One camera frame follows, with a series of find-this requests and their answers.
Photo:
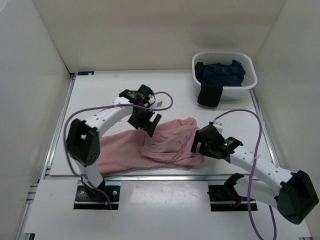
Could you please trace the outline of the pink trousers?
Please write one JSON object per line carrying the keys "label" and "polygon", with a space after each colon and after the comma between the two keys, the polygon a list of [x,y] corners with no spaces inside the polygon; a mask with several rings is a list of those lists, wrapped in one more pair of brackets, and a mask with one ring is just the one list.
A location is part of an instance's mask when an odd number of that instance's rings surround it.
{"label": "pink trousers", "polygon": [[141,129],[100,139],[98,170],[103,175],[159,168],[190,169],[205,158],[191,151],[197,121],[175,119],[156,126],[152,136]]}

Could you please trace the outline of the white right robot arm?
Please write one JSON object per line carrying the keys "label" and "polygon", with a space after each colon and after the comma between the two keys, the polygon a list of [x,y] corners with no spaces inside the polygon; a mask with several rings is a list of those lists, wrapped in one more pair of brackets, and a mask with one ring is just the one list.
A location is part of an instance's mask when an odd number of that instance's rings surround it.
{"label": "white right robot arm", "polygon": [[224,138],[212,125],[195,132],[191,152],[223,159],[252,172],[259,179],[259,182],[249,183],[241,174],[232,175],[224,188],[230,200],[236,200],[250,190],[251,198],[274,207],[295,225],[299,225],[319,203],[312,180],[306,172],[292,172],[267,160],[255,159],[241,141],[234,137]]}

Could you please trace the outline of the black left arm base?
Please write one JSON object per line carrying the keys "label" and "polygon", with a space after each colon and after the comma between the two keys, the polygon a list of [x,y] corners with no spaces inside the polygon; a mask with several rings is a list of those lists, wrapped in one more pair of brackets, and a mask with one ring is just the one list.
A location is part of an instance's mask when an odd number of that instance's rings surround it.
{"label": "black left arm base", "polygon": [[84,182],[78,183],[74,198],[75,210],[113,210],[119,209],[120,185],[105,185],[104,194],[95,192]]}

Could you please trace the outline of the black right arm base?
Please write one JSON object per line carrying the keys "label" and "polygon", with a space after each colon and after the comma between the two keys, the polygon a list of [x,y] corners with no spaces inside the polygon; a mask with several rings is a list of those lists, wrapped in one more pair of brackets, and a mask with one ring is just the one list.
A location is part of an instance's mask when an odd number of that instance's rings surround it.
{"label": "black right arm base", "polygon": [[247,212],[248,199],[228,193],[224,185],[209,185],[208,192],[211,212]]}

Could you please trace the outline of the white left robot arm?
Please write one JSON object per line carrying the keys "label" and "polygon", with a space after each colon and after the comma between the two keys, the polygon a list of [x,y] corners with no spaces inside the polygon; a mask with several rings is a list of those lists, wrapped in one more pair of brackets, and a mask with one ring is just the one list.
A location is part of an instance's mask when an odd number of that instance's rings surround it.
{"label": "white left robot arm", "polygon": [[135,129],[145,131],[152,136],[161,119],[155,114],[162,106],[162,101],[147,86],[139,90],[124,90],[114,101],[84,120],[75,118],[66,126],[69,130],[63,134],[67,161],[74,160],[78,166],[79,177],[85,193],[95,201],[107,199],[105,180],[98,170],[97,160],[101,153],[100,138],[111,127],[128,117],[128,123]]}

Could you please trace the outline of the black trousers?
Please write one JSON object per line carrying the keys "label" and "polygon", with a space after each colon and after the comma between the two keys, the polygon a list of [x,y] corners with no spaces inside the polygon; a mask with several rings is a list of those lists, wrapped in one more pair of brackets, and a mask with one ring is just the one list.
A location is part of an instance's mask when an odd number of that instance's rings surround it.
{"label": "black trousers", "polygon": [[200,83],[197,103],[210,108],[216,108],[221,100],[223,86],[219,83],[219,76],[209,65],[197,62],[194,67],[196,80]]}

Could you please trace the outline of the dark blue trousers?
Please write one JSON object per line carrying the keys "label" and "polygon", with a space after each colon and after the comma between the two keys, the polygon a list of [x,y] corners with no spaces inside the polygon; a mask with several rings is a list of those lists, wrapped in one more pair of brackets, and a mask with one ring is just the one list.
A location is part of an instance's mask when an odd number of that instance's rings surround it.
{"label": "dark blue trousers", "polygon": [[245,69],[239,61],[232,60],[231,64],[208,64],[218,75],[218,82],[223,87],[241,87],[246,74]]}

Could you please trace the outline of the white plastic basket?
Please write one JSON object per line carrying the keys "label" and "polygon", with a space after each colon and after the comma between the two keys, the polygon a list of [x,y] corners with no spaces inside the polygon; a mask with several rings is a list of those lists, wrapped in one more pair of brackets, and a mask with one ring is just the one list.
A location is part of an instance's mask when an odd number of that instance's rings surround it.
{"label": "white plastic basket", "polygon": [[207,50],[191,60],[196,97],[217,93],[221,101],[238,101],[258,83],[252,60],[237,51]]}

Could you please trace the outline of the aluminium right rail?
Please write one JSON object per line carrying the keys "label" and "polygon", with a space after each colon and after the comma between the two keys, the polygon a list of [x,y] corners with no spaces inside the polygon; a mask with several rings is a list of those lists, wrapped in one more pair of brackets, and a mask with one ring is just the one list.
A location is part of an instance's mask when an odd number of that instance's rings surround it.
{"label": "aluminium right rail", "polygon": [[250,93],[250,96],[251,96],[251,99],[252,99],[252,102],[253,102],[253,106],[255,108],[255,112],[258,115],[258,117],[259,117],[259,119],[261,121],[261,124],[262,124],[263,137],[264,137],[265,144],[266,144],[266,146],[268,148],[268,152],[270,154],[271,161],[272,161],[273,164],[279,166],[280,165],[279,159],[278,159],[277,153],[275,151],[274,144],[272,142],[271,135],[270,135],[269,130],[268,130],[268,126],[266,124],[266,121],[264,119],[262,110],[260,108],[258,98],[257,98],[257,96],[255,94],[254,89],[251,89],[249,91],[249,93]]}

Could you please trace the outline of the aluminium rail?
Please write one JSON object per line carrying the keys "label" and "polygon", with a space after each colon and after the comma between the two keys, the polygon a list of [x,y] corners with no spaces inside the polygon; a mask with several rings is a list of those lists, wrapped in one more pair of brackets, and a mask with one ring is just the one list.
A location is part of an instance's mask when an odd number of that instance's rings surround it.
{"label": "aluminium rail", "polygon": [[71,94],[72,94],[72,90],[73,90],[73,87],[74,87],[74,84],[75,84],[76,76],[77,76],[76,73],[71,73],[70,74],[70,82],[68,84],[67,90],[66,90],[64,98],[63,98],[63,102],[62,102],[62,105],[61,105],[61,108],[60,108],[60,111],[59,111],[59,114],[58,114],[58,118],[57,118],[57,121],[56,121],[56,124],[55,124],[55,128],[54,128],[54,131],[53,131],[53,135],[52,135],[52,138],[51,138],[47,153],[45,155],[44,163],[43,163],[43,166],[42,166],[42,170],[41,170],[41,172],[39,174],[39,177],[37,179],[37,183],[39,183],[41,180],[45,179],[47,170],[49,170],[51,168],[53,157],[54,157],[54,154],[55,154],[55,150],[56,150],[56,147],[57,147],[57,144],[58,144],[58,141],[59,141],[60,132],[61,132],[61,129],[63,127],[63,122],[64,122],[64,119],[65,119],[66,111],[67,111],[68,104],[69,104],[69,101],[70,101],[70,97],[71,97]]}
{"label": "aluminium rail", "polygon": [[272,161],[273,164],[279,166],[280,165],[279,159],[278,159],[277,153],[275,151],[274,144],[272,142],[271,135],[270,135],[269,130],[268,130],[268,126],[266,124],[266,121],[264,119],[262,110],[260,108],[258,98],[257,98],[257,96],[255,94],[254,89],[251,89],[249,91],[249,93],[250,93],[250,96],[251,96],[251,99],[252,99],[252,102],[253,102],[253,106],[255,108],[255,112],[258,115],[258,117],[259,117],[259,119],[261,121],[261,124],[262,124],[263,137],[264,137],[265,144],[266,144],[266,146],[268,148],[268,152],[270,154],[271,161]]}
{"label": "aluminium rail", "polygon": [[109,175],[106,182],[121,181],[225,181],[231,174],[218,175]]}

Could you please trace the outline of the aluminium front rail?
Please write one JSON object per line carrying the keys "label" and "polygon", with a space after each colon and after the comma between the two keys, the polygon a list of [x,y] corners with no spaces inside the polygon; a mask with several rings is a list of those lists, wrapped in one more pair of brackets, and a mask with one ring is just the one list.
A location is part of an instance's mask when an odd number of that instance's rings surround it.
{"label": "aluminium front rail", "polygon": [[121,181],[225,181],[231,174],[218,175],[109,175],[106,182]]}

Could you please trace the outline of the aluminium left rail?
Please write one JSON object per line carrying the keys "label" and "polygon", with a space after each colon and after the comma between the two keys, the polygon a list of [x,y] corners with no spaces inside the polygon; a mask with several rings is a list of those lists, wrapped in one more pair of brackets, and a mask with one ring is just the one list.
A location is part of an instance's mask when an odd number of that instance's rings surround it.
{"label": "aluminium left rail", "polygon": [[74,84],[75,84],[76,76],[77,76],[76,73],[71,73],[70,74],[70,82],[68,84],[67,90],[66,90],[64,98],[63,98],[63,102],[62,102],[62,105],[61,105],[61,108],[60,108],[60,111],[59,111],[59,114],[58,114],[58,118],[57,118],[57,121],[56,121],[56,124],[55,124],[55,128],[54,128],[54,131],[53,131],[53,135],[52,135],[52,138],[51,138],[47,153],[45,155],[44,163],[43,163],[43,166],[42,166],[42,170],[41,170],[41,172],[39,174],[39,177],[37,179],[37,183],[39,183],[41,180],[45,179],[47,170],[49,170],[51,168],[53,157],[54,157],[54,154],[55,154],[55,150],[56,150],[56,147],[57,147],[57,144],[58,144],[58,141],[59,141],[60,132],[61,132],[61,129],[63,127],[63,122],[64,122],[64,119],[65,119],[66,111],[67,111],[68,104],[69,104],[69,101],[70,101],[70,97],[71,97],[71,94],[72,94],[72,90],[73,90],[73,87],[74,87]]}

